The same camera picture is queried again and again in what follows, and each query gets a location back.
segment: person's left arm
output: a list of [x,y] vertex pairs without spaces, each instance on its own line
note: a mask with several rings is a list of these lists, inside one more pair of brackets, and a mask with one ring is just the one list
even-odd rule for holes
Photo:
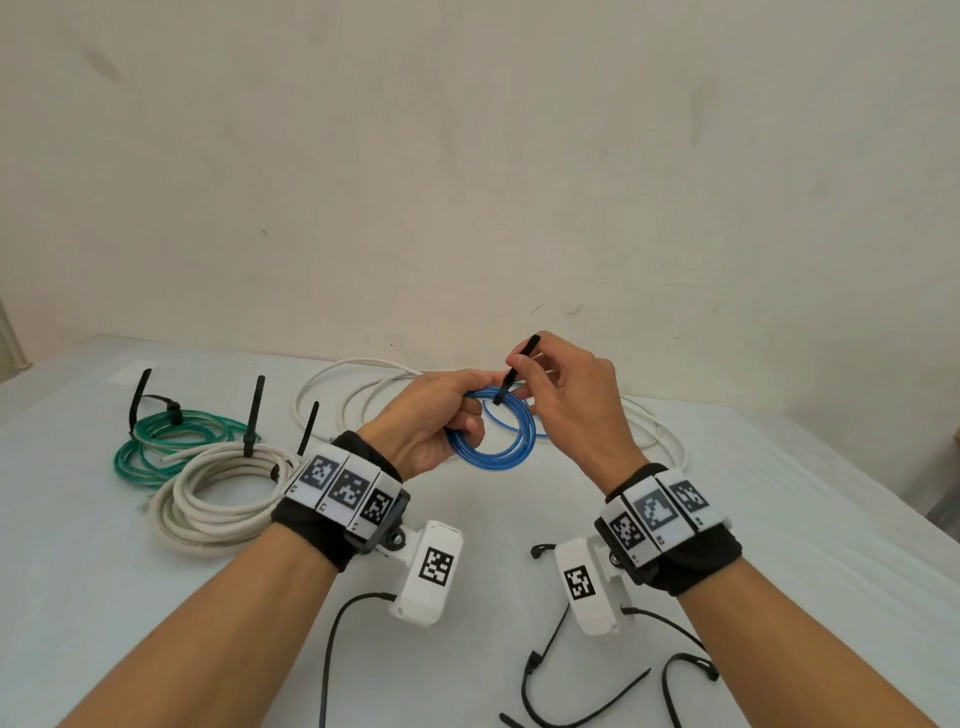
[[[420,376],[357,434],[407,480],[453,454],[445,427],[479,445],[480,403],[464,393],[502,376]],[[301,536],[271,524],[114,667],[61,728],[260,725],[336,575]]]

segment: forearm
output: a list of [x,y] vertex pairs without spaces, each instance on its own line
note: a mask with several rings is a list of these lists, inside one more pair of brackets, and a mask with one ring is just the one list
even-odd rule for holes
[[61,726],[259,725],[336,574],[300,536],[271,525],[111,670]]
[[753,728],[935,728],[744,559],[680,603]]

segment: white cable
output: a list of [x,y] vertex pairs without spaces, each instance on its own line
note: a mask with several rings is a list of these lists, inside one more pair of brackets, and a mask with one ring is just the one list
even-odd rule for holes
[[[381,390],[384,389],[384,387],[387,387],[392,382],[399,381],[401,379],[413,378],[414,376],[419,376],[422,374],[422,372],[418,372],[416,369],[410,369],[409,367],[405,367],[402,364],[397,364],[394,361],[389,361],[388,359],[370,359],[362,356],[353,357],[350,359],[340,359],[332,364],[327,364],[316,374],[307,379],[297,392],[297,395],[294,397],[293,404],[291,406],[291,414],[293,415],[294,422],[296,422],[300,428],[306,428],[306,419],[300,413],[300,406],[302,405],[303,399],[306,397],[307,392],[310,391],[310,388],[321,376],[344,364],[380,364],[393,367],[394,369],[399,369],[400,372],[399,374],[384,376],[381,379],[375,379],[374,381],[367,382],[366,384],[361,384],[359,387],[347,394],[340,405],[336,408],[336,425],[338,434],[347,429],[358,429],[361,425],[365,425],[367,423],[367,409],[370,406],[370,402]],[[361,392],[368,389],[371,389],[371,391],[369,394],[367,394],[367,397],[363,400],[363,403],[360,406],[359,423],[356,427],[349,427],[347,425],[347,407],[354,397],[357,397]],[[627,416],[627,422],[633,425],[635,428],[638,428],[649,438],[645,442],[637,442],[637,445],[644,450],[660,446],[660,448],[670,459],[673,467],[679,468],[682,471],[686,471],[686,467],[689,464],[689,458],[686,452],[686,447],[684,447],[684,443],[677,436],[677,434],[667,427],[663,422],[657,419],[654,413],[644,407],[642,404],[637,404],[636,402],[628,400],[623,396],[620,397],[620,400],[624,404],[623,412]],[[316,429],[310,433],[310,436],[326,442],[326,438],[320,435]],[[666,445],[664,442],[664,436],[674,443],[677,452],[674,452]]]
[[[193,458],[160,487],[147,508],[147,520],[167,545],[190,556],[225,556],[241,550],[270,525],[270,513],[283,497],[300,458],[263,443],[253,446],[252,457],[244,457],[243,448],[239,442],[214,443],[175,452],[160,461]],[[197,497],[207,486],[237,475],[269,478],[274,466],[279,468],[276,486],[258,502],[216,505]]]

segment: black and white square code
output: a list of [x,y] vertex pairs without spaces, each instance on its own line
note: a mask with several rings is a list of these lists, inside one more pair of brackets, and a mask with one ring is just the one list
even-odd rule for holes
[[609,523],[613,535],[628,551],[647,540],[640,527],[626,513],[621,513]]
[[434,584],[446,586],[446,578],[453,568],[453,556],[428,546],[423,566],[420,567],[420,578],[432,581]]
[[672,493],[690,513],[709,506],[707,499],[700,495],[700,492],[690,484],[689,480],[674,483],[667,487],[670,489],[670,493]]
[[324,490],[326,486],[330,484],[330,478],[337,473],[339,468],[340,463],[323,457],[322,455],[317,455],[306,467],[306,470],[303,471],[303,474],[298,480],[318,490]]
[[574,599],[583,599],[596,594],[586,566],[564,571],[564,579],[566,587],[570,590],[570,596]]
[[360,477],[357,473],[344,470],[330,488],[330,499],[354,510],[369,487],[369,480]]
[[666,498],[666,493],[660,490],[635,501],[634,508],[651,533],[678,518],[677,511]]
[[360,511],[360,518],[367,519],[367,521],[371,523],[380,525],[383,522],[383,517],[387,515],[387,511],[390,510],[390,506],[393,504],[393,502],[393,498],[388,496],[379,488],[374,488],[373,492],[370,494],[370,497],[367,498],[367,504],[363,507],[363,510]]

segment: coiled green cable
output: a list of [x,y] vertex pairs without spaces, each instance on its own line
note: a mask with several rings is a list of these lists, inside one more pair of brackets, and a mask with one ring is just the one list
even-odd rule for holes
[[200,445],[227,443],[243,437],[247,426],[229,417],[213,415],[199,409],[179,410],[183,417],[175,424],[173,412],[157,412],[133,426],[132,437],[113,455],[113,469],[124,480],[147,488],[159,488],[183,470],[186,460],[169,465],[156,461],[178,450]]

